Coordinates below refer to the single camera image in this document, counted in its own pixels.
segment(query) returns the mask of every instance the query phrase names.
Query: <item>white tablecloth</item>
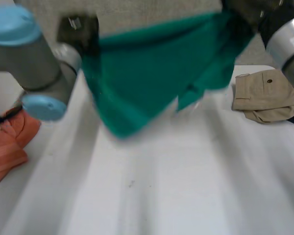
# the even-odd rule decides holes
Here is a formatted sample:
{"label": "white tablecloth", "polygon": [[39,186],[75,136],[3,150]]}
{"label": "white tablecloth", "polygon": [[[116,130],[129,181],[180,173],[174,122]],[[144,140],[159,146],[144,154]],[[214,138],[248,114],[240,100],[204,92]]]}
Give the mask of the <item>white tablecloth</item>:
{"label": "white tablecloth", "polygon": [[84,86],[0,183],[0,235],[294,235],[293,124],[233,112],[230,86],[122,142]]}

